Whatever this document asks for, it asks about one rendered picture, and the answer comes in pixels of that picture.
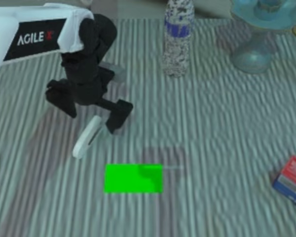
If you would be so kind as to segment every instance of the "speckled bottle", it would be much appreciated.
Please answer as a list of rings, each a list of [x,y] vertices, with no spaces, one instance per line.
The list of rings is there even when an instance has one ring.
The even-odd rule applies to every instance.
[[[183,76],[189,65],[194,22],[192,0],[169,0],[164,20],[163,70],[171,77]]]

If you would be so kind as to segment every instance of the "blue band on bottle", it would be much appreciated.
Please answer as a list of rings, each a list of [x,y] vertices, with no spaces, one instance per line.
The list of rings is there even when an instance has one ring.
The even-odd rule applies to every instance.
[[[167,29],[167,32],[176,38],[184,38],[191,34],[192,24],[190,25],[176,25],[169,23],[166,19],[164,20],[164,26]]]

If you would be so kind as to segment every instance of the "gray striped surface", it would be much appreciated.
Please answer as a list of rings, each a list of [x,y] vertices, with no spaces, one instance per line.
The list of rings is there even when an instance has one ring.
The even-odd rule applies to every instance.
[[[124,67],[107,98],[134,103],[125,126],[71,156],[91,118],[44,99],[64,76],[59,55],[0,71],[0,237],[296,237],[296,207],[270,179],[296,154],[296,38],[270,35],[269,71],[235,70],[248,29],[197,20],[188,74],[161,70],[162,21],[120,20],[106,62]],[[106,195],[107,163],[162,163],[160,195]]]

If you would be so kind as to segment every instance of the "green rectangle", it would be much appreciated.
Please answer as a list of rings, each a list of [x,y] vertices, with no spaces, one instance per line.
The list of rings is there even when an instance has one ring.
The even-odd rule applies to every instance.
[[[161,193],[161,164],[107,164],[105,193]]]

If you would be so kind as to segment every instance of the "green mat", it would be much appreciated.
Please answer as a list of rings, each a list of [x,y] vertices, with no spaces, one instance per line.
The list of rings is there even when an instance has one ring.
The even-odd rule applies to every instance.
[[[161,193],[162,165],[107,164],[105,193]]]

